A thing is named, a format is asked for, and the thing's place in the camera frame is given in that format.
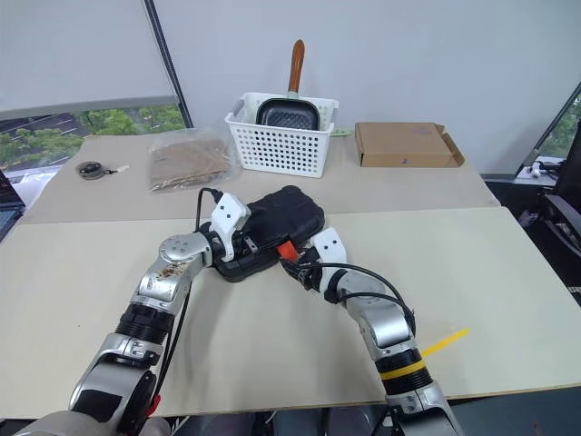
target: wooden board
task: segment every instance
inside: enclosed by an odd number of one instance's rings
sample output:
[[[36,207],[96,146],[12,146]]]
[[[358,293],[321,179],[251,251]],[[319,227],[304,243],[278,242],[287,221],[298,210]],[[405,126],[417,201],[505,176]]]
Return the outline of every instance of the wooden board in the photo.
[[[418,318],[447,396],[581,383],[581,310],[503,208],[328,217],[350,260],[389,278]],[[167,236],[190,220],[25,224],[0,245],[0,411],[33,418],[69,395]],[[160,414],[381,401],[346,311],[279,266],[231,284],[204,271]]]
[[[197,189],[150,193],[149,150],[156,135],[92,136],[44,188],[22,223],[77,223],[190,218]],[[122,173],[81,180],[75,171],[84,161],[107,168],[130,165]],[[497,199],[470,163],[459,168],[361,168],[353,137],[331,138],[320,179],[240,170],[230,180],[212,183],[224,192],[254,202],[287,184],[297,185],[325,213],[361,213],[496,207]],[[209,217],[212,202],[204,201]]]

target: trees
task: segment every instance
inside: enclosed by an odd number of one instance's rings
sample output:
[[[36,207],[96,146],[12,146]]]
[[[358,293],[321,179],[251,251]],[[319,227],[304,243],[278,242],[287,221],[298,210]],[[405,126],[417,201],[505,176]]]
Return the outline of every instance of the trees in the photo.
[[[184,128],[175,104],[86,111],[75,117],[92,134],[158,134]]]
[[[540,155],[566,158],[581,118],[581,95],[566,109],[553,131],[539,148]]]
[[[182,114],[175,104],[166,106],[146,106],[139,110],[139,115],[145,121],[145,129],[150,134],[183,129]]]
[[[91,134],[156,134],[184,128],[175,104],[85,111],[74,117],[77,122],[74,127],[84,126],[76,132],[83,134],[86,131]],[[0,134],[0,167],[17,170],[61,163],[64,158],[73,156],[82,142],[78,134],[62,134],[58,128],[18,129],[11,134]]]
[[[123,109],[86,111],[76,118],[92,134],[137,134],[137,126]]]
[[[0,135],[0,166],[48,166],[73,156],[83,143],[78,134],[61,134],[59,129],[18,129],[16,134],[17,139],[9,134]]]

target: red latch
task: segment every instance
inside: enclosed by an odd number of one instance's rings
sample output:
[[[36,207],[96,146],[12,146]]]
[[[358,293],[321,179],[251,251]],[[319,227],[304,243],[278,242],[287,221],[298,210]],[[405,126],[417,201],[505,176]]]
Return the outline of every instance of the red latch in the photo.
[[[282,259],[286,259],[287,261],[297,262],[299,260],[299,254],[297,253],[297,250],[294,248],[292,241],[282,243],[281,245],[276,247],[276,251],[279,252]]]
[[[153,413],[157,409],[157,406],[160,405],[160,401],[161,400],[162,400],[162,396],[161,395],[155,395],[153,397],[152,405],[149,406],[149,409],[147,410],[147,413],[145,413],[145,416],[147,416],[147,418],[149,418],[150,416],[153,415]]]

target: brown cardboard box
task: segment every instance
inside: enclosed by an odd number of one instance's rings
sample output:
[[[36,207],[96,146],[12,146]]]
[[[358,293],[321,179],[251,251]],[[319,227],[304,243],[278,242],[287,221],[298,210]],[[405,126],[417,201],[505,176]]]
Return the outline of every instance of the brown cardboard box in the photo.
[[[361,166],[457,167],[464,156],[434,123],[357,123],[355,142]]]

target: plastic bag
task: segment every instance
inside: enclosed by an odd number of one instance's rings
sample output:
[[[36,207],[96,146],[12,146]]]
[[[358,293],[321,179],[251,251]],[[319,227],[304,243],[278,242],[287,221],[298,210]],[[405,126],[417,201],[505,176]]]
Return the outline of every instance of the plastic bag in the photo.
[[[190,189],[231,178],[240,168],[230,135],[199,129],[157,134],[150,150],[150,191]]]

